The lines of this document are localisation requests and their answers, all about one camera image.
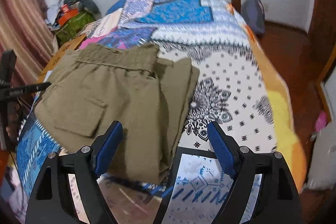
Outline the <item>olive green pants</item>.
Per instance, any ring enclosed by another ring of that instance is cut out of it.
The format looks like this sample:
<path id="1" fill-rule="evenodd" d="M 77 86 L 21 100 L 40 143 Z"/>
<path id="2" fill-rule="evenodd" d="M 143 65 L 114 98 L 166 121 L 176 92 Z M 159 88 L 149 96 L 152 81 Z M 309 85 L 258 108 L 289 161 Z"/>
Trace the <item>olive green pants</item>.
<path id="1" fill-rule="evenodd" d="M 122 142 L 109 165 L 119 178 L 159 184 L 183 132 L 199 70 L 191 59 L 158 57 L 159 47 L 127 50 L 92 43 L 56 65 L 34 113 L 68 152 L 91 145 L 113 121 Z"/>

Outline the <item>white clothes and papers pile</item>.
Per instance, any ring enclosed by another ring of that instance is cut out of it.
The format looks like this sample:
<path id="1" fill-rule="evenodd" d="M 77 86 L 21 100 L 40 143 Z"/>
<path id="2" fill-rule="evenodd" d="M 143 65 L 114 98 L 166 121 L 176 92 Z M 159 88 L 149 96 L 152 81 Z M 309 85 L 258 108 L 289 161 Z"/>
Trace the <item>white clothes and papers pile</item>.
<path id="1" fill-rule="evenodd" d="M 7 166 L 1 183 L 1 223 L 25 223 L 27 205 L 15 166 Z"/>

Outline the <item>grey white pillow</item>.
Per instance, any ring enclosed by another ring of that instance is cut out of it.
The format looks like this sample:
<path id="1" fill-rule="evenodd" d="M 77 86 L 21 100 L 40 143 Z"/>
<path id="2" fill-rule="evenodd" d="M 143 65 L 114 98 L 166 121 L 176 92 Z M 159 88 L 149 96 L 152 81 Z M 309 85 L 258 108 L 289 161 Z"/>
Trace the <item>grey white pillow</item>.
<path id="1" fill-rule="evenodd" d="M 335 120 L 311 136 L 313 153 L 305 188 L 327 190 L 335 185 Z"/>

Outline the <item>orange yellow blanket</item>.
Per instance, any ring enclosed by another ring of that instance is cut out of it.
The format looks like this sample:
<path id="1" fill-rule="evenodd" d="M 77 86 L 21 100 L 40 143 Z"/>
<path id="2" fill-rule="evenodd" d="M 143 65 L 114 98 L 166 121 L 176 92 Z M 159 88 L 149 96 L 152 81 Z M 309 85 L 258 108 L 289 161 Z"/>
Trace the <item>orange yellow blanket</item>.
<path id="1" fill-rule="evenodd" d="M 264 53 L 256 35 L 244 20 L 239 20 L 240 27 L 247 34 L 249 44 L 261 69 L 264 84 L 273 111 L 274 129 L 277 138 L 277 151 L 281 152 L 289 166 L 299 193 L 307 173 L 307 162 L 301 141 L 294 129 L 293 110 L 289 89 L 284 79 Z"/>

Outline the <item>striped red curtain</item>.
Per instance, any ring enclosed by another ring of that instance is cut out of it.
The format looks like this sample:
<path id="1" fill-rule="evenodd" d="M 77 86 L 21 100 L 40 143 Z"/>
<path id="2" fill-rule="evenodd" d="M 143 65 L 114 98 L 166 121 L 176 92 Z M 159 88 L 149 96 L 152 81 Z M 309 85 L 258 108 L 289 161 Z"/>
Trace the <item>striped red curtain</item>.
<path id="1" fill-rule="evenodd" d="M 1 0 L 1 51 L 13 50 L 17 56 L 17 86 L 35 83 L 58 50 L 46 18 L 45 0 Z"/>

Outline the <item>brown cardboard box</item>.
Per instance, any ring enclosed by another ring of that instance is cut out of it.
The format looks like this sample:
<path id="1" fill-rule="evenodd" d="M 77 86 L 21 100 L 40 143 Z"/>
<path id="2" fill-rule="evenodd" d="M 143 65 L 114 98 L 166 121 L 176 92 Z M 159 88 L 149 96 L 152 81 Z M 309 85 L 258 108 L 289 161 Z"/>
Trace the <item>brown cardboard box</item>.
<path id="1" fill-rule="evenodd" d="M 49 63 L 42 70 L 41 74 L 38 77 L 37 83 L 42 83 L 46 77 L 48 71 L 52 71 L 60 59 L 68 50 L 76 50 L 80 47 L 82 42 L 86 39 L 86 34 L 80 35 L 77 38 L 74 38 L 66 43 L 64 43 L 56 54 L 50 59 Z"/>

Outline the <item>green patterned bag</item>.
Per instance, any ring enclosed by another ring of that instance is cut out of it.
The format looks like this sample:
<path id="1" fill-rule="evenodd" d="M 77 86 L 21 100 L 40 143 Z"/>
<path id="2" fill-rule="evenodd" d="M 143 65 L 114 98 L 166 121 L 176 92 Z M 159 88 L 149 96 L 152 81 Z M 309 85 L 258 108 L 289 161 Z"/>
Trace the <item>green patterned bag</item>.
<path id="1" fill-rule="evenodd" d="M 74 17 L 70 18 L 54 32 L 58 45 L 62 46 L 64 43 L 76 38 L 79 32 L 89 23 L 94 22 L 94 17 L 86 11 L 81 11 Z"/>

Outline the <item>pink item on floor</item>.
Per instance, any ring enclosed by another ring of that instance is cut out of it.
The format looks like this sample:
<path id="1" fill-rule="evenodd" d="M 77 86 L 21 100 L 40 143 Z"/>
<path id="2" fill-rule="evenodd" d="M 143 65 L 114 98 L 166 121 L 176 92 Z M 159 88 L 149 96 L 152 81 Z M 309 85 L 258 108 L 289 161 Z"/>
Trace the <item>pink item on floor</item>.
<path id="1" fill-rule="evenodd" d="M 326 125 L 328 124 L 328 121 L 327 121 L 327 114 L 324 112 L 324 111 L 321 111 L 317 120 L 315 121 L 315 131 L 316 132 L 320 132 L 322 131 Z"/>

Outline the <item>pink folded cloth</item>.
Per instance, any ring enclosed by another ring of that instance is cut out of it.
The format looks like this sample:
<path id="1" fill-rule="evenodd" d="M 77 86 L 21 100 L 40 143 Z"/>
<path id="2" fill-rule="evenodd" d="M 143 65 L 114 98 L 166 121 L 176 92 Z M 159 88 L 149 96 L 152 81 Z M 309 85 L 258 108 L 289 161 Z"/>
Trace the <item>pink folded cloth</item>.
<path id="1" fill-rule="evenodd" d="M 83 50 L 85 49 L 89 44 L 91 43 L 97 43 L 99 40 L 101 40 L 101 38 L 89 38 L 89 39 L 85 39 L 80 47 L 79 47 L 79 50 Z"/>

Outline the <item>orange box on pile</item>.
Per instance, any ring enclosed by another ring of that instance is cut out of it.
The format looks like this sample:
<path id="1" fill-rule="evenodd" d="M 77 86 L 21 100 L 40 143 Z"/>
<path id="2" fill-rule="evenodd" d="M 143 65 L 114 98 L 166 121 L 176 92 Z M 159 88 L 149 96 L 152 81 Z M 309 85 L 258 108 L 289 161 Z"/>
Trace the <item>orange box on pile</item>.
<path id="1" fill-rule="evenodd" d="M 60 16 L 58 16 L 58 24 L 63 26 L 68 20 L 73 18 L 79 13 L 78 8 L 70 9 L 67 4 L 62 5 L 60 9 Z"/>

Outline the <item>grey cloth on pile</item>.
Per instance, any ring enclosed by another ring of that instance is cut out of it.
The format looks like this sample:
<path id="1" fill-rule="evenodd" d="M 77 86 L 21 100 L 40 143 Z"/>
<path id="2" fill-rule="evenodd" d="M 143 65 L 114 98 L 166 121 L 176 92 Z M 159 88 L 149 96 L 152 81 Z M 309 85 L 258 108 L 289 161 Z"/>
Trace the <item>grey cloth on pile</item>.
<path id="1" fill-rule="evenodd" d="M 98 19 L 101 17 L 101 12 L 93 0 L 63 0 L 64 4 L 68 5 L 69 8 L 77 8 L 79 11 L 87 11 L 94 18 Z"/>

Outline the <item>blue patchwork bedspread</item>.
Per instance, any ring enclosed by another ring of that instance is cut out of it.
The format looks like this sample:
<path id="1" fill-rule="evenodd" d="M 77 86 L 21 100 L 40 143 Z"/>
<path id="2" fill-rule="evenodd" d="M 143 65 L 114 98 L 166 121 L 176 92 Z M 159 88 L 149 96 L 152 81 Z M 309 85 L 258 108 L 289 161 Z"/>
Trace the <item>blue patchwork bedspread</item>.
<path id="1" fill-rule="evenodd" d="M 124 0 L 116 26 L 68 50 L 37 96 L 17 149 L 27 195 L 51 152 L 122 142 L 98 180 L 120 223 L 213 223 L 234 181 L 215 158 L 216 122 L 255 153 L 277 148 L 244 19 L 224 0 Z"/>

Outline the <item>brown wooden door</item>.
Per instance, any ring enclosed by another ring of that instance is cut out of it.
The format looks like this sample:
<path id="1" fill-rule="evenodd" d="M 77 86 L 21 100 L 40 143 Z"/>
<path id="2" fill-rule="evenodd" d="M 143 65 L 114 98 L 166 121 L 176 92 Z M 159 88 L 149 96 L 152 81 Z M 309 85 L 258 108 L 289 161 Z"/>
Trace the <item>brown wooden door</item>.
<path id="1" fill-rule="evenodd" d="M 335 46 L 335 0 L 314 0 L 308 39 L 312 76 L 317 78 Z"/>

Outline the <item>grey blue backpack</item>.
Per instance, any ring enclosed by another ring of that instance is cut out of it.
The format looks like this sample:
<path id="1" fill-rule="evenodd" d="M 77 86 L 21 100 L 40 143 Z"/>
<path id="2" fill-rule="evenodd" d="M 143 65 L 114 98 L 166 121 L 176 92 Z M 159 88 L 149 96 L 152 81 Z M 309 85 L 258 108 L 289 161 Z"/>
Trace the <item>grey blue backpack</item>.
<path id="1" fill-rule="evenodd" d="M 261 0 L 245 0 L 240 14 L 256 35 L 265 34 L 265 11 Z"/>

